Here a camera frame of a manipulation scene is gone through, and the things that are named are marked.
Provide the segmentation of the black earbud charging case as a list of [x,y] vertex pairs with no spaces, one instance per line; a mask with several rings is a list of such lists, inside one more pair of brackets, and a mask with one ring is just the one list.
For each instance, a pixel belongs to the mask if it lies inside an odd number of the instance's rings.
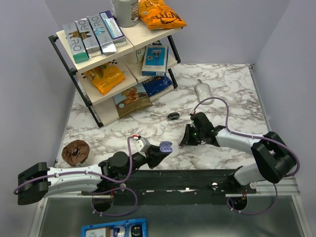
[[176,119],[178,119],[179,117],[180,117],[180,114],[177,113],[177,112],[170,113],[170,114],[168,114],[168,116],[167,116],[167,118],[168,118],[169,120],[176,120]]

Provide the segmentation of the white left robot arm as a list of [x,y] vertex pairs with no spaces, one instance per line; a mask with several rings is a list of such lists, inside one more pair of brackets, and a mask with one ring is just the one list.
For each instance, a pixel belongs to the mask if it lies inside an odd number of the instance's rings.
[[137,152],[117,152],[107,160],[86,167],[53,168],[39,162],[18,175],[18,186],[13,193],[18,196],[18,205],[28,205],[60,193],[88,192],[104,195],[110,182],[122,184],[141,166],[156,167],[173,151],[171,142],[160,145],[142,145],[136,142]]

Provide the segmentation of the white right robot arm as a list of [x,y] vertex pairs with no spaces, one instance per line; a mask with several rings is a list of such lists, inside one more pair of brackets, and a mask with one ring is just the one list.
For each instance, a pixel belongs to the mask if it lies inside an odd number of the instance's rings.
[[277,184],[297,165],[293,153],[274,132],[250,135],[229,131],[222,125],[214,127],[202,112],[191,114],[191,121],[185,127],[180,147],[208,144],[253,155],[255,163],[237,168],[227,181],[228,190],[234,194],[252,182],[266,180]]

